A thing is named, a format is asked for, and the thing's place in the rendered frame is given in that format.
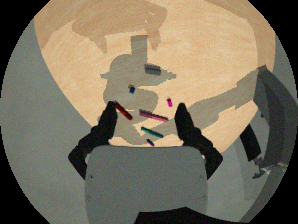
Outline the turquoise rod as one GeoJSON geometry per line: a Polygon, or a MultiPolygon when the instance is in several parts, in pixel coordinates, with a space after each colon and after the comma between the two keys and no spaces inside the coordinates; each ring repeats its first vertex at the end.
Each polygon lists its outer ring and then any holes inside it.
{"type": "Polygon", "coordinates": [[[154,132],[154,131],[152,131],[152,130],[150,130],[150,129],[147,129],[147,128],[145,128],[145,127],[142,127],[141,130],[144,131],[144,132],[146,132],[146,133],[149,133],[149,134],[151,134],[151,135],[157,136],[157,137],[159,137],[159,138],[163,138],[163,135],[161,135],[161,134],[159,134],[159,133],[157,133],[157,132],[154,132]]]}

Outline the pink rod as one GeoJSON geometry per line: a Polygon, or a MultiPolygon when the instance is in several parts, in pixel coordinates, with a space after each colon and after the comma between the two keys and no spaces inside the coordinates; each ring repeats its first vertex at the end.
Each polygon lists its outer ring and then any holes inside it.
{"type": "Polygon", "coordinates": [[[148,112],[145,112],[145,111],[140,111],[140,116],[152,118],[152,119],[163,121],[163,122],[168,122],[169,121],[169,119],[166,118],[166,117],[155,115],[155,114],[148,113],[148,112]]]}

